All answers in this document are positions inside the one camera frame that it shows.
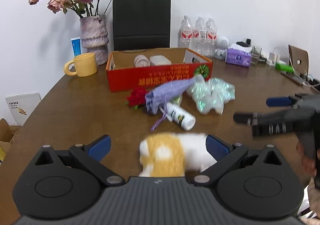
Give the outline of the person right hand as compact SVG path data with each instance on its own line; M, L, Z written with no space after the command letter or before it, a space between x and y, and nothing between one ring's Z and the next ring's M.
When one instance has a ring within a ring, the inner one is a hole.
M301 157L301 164L304 171L312 177L315 177L317 174L315 160L306 156L304 147L300 142L297 142L296 150Z

